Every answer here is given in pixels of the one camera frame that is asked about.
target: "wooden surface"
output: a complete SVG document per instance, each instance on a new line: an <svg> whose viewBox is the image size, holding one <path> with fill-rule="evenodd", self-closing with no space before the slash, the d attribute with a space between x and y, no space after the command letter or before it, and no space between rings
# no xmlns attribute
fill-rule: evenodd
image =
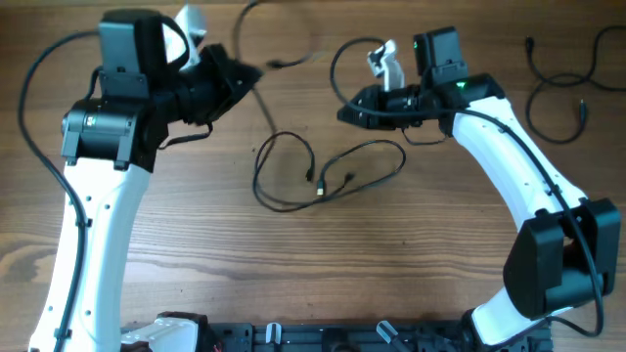
<svg viewBox="0 0 626 352"><path fill-rule="evenodd" d="M244 2L202 6L210 23L206 42L230 49L230 31ZM180 3L135 4L158 4L174 15ZM78 2L5 0L0 8L0 351L27 345L48 291L63 216L62 190L19 135L19 87L43 48L69 32L95 27L120 2L72 4ZM399 132L370 132L335 120L340 103L328 81L330 60L353 37L395 38L412 82L412 35L455 25L470 72L492 73L522 116L536 83L524 57L526 35L535 36L536 60L546 73L582 72L597 31L625 19L621 1L282 1L252 12L242 42L246 61L254 65L298 58L309 33L322 43L327 54L315 63L268 72L258 87L280 128L301 134L323 161L369 139L402 140ZM625 43L623 34L606 38L598 79L626 82ZM364 57L371 49L364 45L341 59L337 76L347 96L375 82ZM84 94L99 55L95 39L72 43L45 62L32 84L27 124L59 166L61 118ZM590 109L582 138L565 147L539 146L590 198L609 197L626 211L624 95L589 86L551 90L536 102L537 125L555 136L571 133L581 97ZM172 135L189 131L171 128ZM255 150L268 133L252 97L246 97L216 123L209 140L158 155L128 253L123 325L150 322L165 310L204 313L211 322L454 319L501 287L514 223L478 164L454 140L406 146L406 167L381 187L278 215L259 206L250 190ZM438 137L430 125L411 134ZM390 148L362 151L332 169L330 182L336 185L347 170L356 172L355 183L367 182L398 158ZM266 189L286 198L313 198L315 186L303 182L307 162L299 144L282 141L266 167ZM602 337L586 339L555 326L558 351L624 350L625 265L622 254L615 292L605 300ZM595 320L591 306L568 317L589 328Z"/></svg>

